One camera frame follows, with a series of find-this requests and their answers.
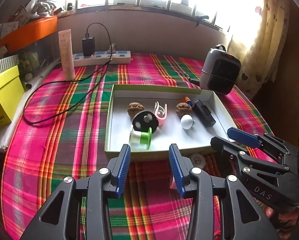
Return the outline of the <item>black charger adapter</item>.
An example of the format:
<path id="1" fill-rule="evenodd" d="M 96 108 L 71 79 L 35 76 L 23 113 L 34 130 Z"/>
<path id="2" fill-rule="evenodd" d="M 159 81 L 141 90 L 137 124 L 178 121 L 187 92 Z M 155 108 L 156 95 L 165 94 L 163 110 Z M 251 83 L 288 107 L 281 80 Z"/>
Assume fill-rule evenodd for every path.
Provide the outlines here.
<path id="1" fill-rule="evenodd" d="M 86 37 L 82 39 L 83 56 L 91 56 L 95 52 L 95 38 Z"/>

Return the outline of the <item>walnut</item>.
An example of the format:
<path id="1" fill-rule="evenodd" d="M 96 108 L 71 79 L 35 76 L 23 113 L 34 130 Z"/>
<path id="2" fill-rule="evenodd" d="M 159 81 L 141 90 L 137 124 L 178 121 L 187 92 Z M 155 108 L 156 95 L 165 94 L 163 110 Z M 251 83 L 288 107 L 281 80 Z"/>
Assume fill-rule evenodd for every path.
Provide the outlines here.
<path id="1" fill-rule="evenodd" d="M 175 111 L 177 115 L 181 118 L 183 115 L 191 114 L 192 107 L 186 102 L 180 102 L 176 105 Z"/>
<path id="2" fill-rule="evenodd" d="M 144 111 L 145 108 L 144 106 L 139 103 L 139 102 L 131 102 L 129 105 L 128 105 L 128 109 L 127 109 L 127 112 L 128 112 L 128 115 L 133 118 L 137 113 L 141 112 L 141 111 Z"/>

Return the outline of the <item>pink white lotion tube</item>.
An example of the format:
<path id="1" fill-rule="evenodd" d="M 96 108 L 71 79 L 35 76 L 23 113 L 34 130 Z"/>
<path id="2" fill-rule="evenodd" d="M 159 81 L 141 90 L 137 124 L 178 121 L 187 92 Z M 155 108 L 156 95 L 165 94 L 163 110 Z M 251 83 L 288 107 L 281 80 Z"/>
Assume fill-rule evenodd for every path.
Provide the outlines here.
<path id="1" fill-rule="evenodd" d="M 75 70 L 73 64 L 71 29 L 58 32 L 59 52 L 62 69 L 66 81 L 75 79 Z"/>

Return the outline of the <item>small orange blue toy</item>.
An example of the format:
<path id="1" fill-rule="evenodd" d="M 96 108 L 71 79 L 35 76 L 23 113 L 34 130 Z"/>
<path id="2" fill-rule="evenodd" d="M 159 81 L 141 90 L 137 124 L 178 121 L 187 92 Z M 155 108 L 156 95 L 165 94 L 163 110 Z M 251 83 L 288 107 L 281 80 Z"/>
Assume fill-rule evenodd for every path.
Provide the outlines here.
<path id="1" fill-rule="evenodd" d="M 184 98 L 181 100 L 181 102 L 183 102 L 183 103 L 187 103 L 187 104 L 190 105 L 191 107 L 193 106 L 193 103 L 192 103 L 191 99 L 190 99 L 188 96 L 184 97 Z"/>

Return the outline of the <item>yellow green box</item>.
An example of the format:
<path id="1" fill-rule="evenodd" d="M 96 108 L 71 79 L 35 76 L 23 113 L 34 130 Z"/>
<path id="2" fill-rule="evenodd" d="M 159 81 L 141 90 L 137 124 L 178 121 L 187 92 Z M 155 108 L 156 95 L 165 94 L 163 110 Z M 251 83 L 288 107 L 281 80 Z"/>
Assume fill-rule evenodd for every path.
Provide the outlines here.
<path id="1" fill-rule="evenodd" d="M 0 127 L 12 122 L 23 94 L 17 65 L 0 73 Z"/>

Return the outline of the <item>white plug in strip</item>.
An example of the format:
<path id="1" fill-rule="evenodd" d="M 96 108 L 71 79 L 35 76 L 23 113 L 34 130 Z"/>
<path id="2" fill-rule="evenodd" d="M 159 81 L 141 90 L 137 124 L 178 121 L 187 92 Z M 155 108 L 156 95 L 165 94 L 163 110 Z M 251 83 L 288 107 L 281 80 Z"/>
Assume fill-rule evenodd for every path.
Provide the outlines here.
<path id="1" fill-rule="evenodd" d="M 107 50 L 107 54 L 115 54 L 119 50 L 119 47 L 116 43 L 112 43 Z"/>

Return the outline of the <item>white round knob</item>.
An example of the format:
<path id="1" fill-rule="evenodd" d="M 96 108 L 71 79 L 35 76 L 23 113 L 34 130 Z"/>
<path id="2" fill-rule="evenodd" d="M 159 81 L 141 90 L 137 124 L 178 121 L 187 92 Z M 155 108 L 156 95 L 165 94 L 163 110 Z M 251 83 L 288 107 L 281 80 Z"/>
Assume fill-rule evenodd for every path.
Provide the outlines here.
<path id="1" fill-rule="evenodd" d="M 192 126 L 194 126 L 194 124 L 195 120 L 189 114 L 183 115 L 181 117 L 181 126 L 183 129 L 189 130 L 190 128 L 192 128 Z"/>

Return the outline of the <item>pink white clip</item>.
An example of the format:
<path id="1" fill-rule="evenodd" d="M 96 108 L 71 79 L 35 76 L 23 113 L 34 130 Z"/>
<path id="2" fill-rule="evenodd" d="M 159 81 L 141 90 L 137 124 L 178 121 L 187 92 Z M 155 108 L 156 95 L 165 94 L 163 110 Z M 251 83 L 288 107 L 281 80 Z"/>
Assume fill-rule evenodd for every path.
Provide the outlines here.
<path id="1" fill-rule="evenodd" d="M 158 126 L 163 126 L 168 114 L 168 106 L 165 104 L 161 106 L 158 101 L 154 105 L 154 115 L 158 120 Z"/>

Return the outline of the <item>white round spool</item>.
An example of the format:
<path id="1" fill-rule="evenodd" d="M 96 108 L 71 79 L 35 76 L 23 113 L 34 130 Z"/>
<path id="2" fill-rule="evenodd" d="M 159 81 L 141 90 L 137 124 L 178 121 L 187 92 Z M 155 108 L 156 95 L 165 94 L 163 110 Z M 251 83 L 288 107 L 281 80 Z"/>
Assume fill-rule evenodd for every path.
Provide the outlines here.
<path id="1" fill-rule="evenodd" d="M 201 154 L 194 153 L 190 156 L 190 159 L 194 167 L 199 167 L 202 170 L 204 169 L 206 160 L 205 157 L 203 157 Z"/>

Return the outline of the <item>black round disc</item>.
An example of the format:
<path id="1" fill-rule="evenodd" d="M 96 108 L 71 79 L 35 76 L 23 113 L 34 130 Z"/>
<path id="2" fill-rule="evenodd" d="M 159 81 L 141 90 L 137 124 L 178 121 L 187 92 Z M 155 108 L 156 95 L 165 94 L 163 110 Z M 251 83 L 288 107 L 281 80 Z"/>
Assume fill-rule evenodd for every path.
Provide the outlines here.
<path id="1" fill-rule="evenodd" d="M 151 128 L 154 133 L 159 126 L 159 122 L 154 113 L 141 111 L 134 116 L 132 125 L 135 131 L 148 132 L 148 129 Z"/>

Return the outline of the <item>orange tray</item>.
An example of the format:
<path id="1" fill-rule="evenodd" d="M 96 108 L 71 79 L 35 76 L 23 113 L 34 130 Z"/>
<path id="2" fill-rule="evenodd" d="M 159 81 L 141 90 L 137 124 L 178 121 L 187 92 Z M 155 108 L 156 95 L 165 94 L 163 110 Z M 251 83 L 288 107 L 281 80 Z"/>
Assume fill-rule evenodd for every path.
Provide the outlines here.
<path id="1" fill-rule="evenodd" d="M 9 53 L 19 51 L 56 32 L 57 22 L 58 17 L 51 16 L 23 25 L 0 39 L 0 48 L 6 47 Z"/>

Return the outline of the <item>black battery charger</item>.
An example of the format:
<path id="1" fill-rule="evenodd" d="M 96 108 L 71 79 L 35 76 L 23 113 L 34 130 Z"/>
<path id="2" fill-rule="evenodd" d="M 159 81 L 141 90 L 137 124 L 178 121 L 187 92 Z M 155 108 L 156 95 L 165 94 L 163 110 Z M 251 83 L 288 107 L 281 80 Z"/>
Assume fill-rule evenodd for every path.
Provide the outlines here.
<path id="1" fill-rule="evenodd" d="M 201 100 L 195 100 L 192 107 L 194 113 L 205 127 L 212 127 L 216 123 L 211 111 Z"/>

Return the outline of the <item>striped white green box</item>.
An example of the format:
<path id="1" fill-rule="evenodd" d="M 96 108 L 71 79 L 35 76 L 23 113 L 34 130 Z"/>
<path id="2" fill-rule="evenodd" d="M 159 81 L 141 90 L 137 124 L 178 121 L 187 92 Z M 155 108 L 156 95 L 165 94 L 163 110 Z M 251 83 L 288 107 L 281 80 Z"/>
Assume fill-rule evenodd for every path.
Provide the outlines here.
<path id="1" fill-rule="evenodd" d="M 0 74 L 18 64 L 19 64 L 18 55 L 12 55 L 12 56 L 0 59 Z"/>

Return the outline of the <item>green white spool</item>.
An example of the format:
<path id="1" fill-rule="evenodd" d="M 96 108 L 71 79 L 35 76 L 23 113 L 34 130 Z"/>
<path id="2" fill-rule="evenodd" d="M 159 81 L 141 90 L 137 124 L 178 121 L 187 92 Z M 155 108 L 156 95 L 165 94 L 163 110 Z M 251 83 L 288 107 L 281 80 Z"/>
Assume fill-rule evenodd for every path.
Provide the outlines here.
<path id="1" fill-rule="evenodd" d="M 142 132 L 142 131 L 136 131 L 133 126 L 130 129 L 129 134 L 129 143 L 137 143 L 141 145 L 145 145 L 146 149 L 148 150 L 150 148 L 152 141 L 152 128 L 150 127 L 148 131 Z"/>

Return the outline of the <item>white green-edged tray box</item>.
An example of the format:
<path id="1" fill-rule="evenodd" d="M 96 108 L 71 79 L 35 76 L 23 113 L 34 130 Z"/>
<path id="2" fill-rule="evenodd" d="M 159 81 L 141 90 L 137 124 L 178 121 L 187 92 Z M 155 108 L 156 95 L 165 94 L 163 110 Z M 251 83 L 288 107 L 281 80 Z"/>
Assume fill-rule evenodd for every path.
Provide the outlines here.
<path id="1" fill-rule="evenodd" d="M 185 97 L 191 101 L 201 100 L 216 121 L 211 127 L 205 127 L 195 113 L 192 113 L 194 125 L 185 130 L 176 113 L 176 105 Z M 127 109 L 131 102 L 138 102 L 147 111 L 153 111 L 158 102 L 166 106 L 167 117 L 152 135 L 151 145 L 130 140 L 132 118 Z M 129 144 L 132 161 L 154 161 L 168 158 L 169 146 L 177 144 L 181 154 L 210 154 L 211 138 L 218 135 L 228 139 L 227 130 L 235 127 L 235 122 L 220 98 L 209 90 L 189 89 L 184 87 L 149 86 L 149 85 L 113 85 L 109 101 L 107 124 L 105 129 L 104 151 L 108 159 L 118 156 L 122 145 Z"/>

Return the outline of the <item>grey black space heater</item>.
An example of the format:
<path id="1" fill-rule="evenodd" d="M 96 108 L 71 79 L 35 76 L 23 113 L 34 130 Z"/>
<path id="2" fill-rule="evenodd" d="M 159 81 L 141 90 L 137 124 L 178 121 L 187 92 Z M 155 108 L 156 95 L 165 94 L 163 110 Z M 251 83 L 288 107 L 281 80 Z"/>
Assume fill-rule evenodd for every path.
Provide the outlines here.
<path id="1" fill-rule="evenodd" d="M 200 89 L 227 95 L 235 85 L 240 69 L 240 60 L 229 54 L 224 45 L 218 44 L 207 53 L 200 79 L 189 78 L 189 82 Z"/>

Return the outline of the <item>yellow patterned curtain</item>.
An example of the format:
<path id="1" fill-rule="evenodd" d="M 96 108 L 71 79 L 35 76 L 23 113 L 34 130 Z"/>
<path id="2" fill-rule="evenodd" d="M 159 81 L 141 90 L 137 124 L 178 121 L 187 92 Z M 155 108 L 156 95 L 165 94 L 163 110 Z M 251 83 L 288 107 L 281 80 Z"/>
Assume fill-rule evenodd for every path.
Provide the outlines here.
<path id="1" fill-rule="evenodd" d="M 237 0 L 229 51 L 241 61 L 236 84 L 252 99 L 276 78 L 290 19 L 290 0 Z"/>

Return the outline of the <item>white power strip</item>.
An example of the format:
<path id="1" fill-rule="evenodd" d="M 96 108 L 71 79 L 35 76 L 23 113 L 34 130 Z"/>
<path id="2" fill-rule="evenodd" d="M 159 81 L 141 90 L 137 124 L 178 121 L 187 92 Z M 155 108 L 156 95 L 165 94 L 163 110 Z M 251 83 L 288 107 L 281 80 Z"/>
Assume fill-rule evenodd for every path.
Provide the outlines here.
<path id="1" fill-rule="evenodd" d="M 112 55 L 110 64 L 130 64 L 131 53 L 127 50 L 118 50 Z M 96 66 L 106 64 L 110 54 L 106 51 L 97 51 L 91 56 L 84 56 L 82 53 L 73 54 L 74 67 Z"/>

